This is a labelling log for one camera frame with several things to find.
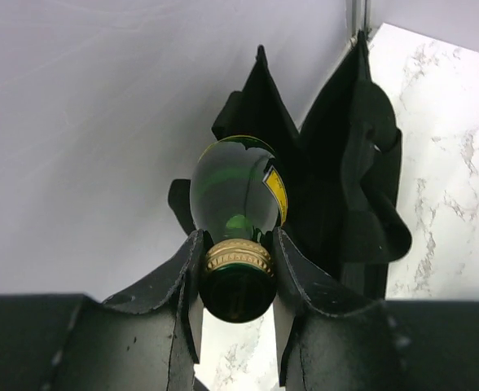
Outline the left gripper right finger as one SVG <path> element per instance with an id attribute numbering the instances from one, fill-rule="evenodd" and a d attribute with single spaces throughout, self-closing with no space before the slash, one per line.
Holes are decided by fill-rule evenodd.
<path id="1" fill-rule="evenodd" d="M 279 383 L 287 390 L 400 390 L 402 363 L 383 301 L 363 297 L 273 235 Z"/>

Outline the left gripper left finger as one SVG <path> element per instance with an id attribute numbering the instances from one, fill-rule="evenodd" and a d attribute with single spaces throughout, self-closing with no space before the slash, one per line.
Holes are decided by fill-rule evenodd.
<path id="1" fill-rule="evenodd" d="M 74 310 L 52 359 L 52 390 L 191 390 L 199 361 L 202 231 L 164 264 L 98 304 Z"/>

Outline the black canvas bag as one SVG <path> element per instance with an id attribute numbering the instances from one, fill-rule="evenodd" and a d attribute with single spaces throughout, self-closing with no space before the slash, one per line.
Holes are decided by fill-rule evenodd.
<path id="1" fill-rule="evenodd" d="M 243 89 L 231 93 L 212 131 L 213 143 L 248 135 L 272 147 L 288 193 L 288 215 L 277 228 L 333 278 L 366 297 L 384 296 L 389 264 L 409 251 L 411 233 L 396 209 L 402 132 L 388 95 L 371 78 L 364 32 L 301 128 L 259 50 Z M 174 180 L 168 196 L 186 232 L 196 230 L 191 177 Z"/>

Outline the green glass bottle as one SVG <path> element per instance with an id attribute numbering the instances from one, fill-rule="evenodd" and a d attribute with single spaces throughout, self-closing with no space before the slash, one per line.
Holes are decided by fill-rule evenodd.
<path id="1" fill-rule="evenodd" d="M 200 281 L 205 307 L 228 323 L 253 321 L 275 297 L 272 233 L 288 215 L 275 151 L 248 135 L 211 144 L 192 174 L 189 199 L 196 229 L 210 240 Z"/>

